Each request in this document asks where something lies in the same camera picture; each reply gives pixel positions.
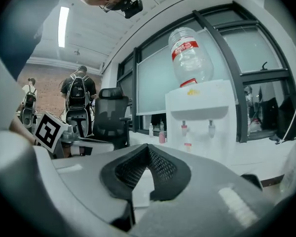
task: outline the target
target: plastic water bottle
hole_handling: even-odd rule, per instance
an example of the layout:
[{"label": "plastic water bottle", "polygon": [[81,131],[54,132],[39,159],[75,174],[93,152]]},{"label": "plastic water bottle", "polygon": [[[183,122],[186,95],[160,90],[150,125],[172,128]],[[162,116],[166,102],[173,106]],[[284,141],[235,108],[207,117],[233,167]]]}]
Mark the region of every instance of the plastic water bottle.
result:
[{"label": "plastic water bottle", "polygon": [[160,122],[160,131],[164,131],[164,124],[162,121]]},{"label": "plastic water bottle", "polygon": [[153,137],[153,126],[152,124],[150,123],[149,125],[149,136],[152,138]]},{"label": "plastic water bottle", "polygon": [[199,41],[196,31],[187,27],[174,30],[169,37],[169,48],[180,87],[213,78],[212,60]]}]

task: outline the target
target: office chair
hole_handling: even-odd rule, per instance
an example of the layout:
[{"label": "office chair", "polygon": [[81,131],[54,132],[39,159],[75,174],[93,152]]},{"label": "office chair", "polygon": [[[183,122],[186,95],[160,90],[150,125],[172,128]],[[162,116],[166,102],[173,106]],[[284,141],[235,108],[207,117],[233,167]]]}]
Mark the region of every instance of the office chair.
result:
[{"label": "office chair", "polygon": [[128,97],[123,96],[121,88],[102,89],[95,100],[93,135],[88,138],[111,142],[115,150],[128,147],[130,118],[125,118],[127,105]]}]

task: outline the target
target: fluorescent light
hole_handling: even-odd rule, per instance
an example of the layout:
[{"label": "fluorescent light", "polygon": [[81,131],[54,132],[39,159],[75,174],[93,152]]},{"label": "fluorescent light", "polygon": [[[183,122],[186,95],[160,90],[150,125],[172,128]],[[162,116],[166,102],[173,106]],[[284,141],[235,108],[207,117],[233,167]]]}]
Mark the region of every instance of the fluorescent light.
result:
[{"label": "fluorescent light", "polygon": [[68,18],[69,8],[61,7],[58,24],[58,46],[65,47],[66,24]]}]

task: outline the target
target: red brick wall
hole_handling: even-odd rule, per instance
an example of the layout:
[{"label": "red brick wall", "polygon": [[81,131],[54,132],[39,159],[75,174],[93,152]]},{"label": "red brick wall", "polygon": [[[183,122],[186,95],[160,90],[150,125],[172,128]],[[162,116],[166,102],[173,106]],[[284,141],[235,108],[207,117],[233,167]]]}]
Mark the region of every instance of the red brick wall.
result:
[{"label": "red brick wall", "polygon": [[[37,89],[36,110],[38,113],[49,111],[59,116],[63,112],[65,102],[65,99],[60,96],[62,84],[60,86],[59,84],[72,72],[74,71],[63,68],[27,64],[18,78],[18,83],[23,87],[28,84],[28,78],[34,78]],[[99,93],[101,77],[88,75],[94,80],[97,93]]]}]

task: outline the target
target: backpack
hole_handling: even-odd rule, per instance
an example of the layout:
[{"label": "backpack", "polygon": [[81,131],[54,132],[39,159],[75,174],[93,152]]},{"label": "backpack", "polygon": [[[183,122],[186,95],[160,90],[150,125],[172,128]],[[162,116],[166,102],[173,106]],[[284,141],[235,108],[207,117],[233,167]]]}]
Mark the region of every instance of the backpack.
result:
[{"label": "backpack", "polygon": [[24,101],[25,108],[33,108],[34,102],[36,102],[36,96],[35,96],[36,89],[34,90],[34,92],[31,92],[31,86],[29,86],[29,88],[30,88],[30,91],[26,93],[26,96],[25,96],[25,101]]},{"label": "backpack", "polygon": [[71,85],[67,92],[67,110],[71,107],[75,108],[85,108],[89,102],[87,95],[87,89],[84,82],[89,79],[88,76],[77,77],[76,75],[71,75],[72,78]]}]

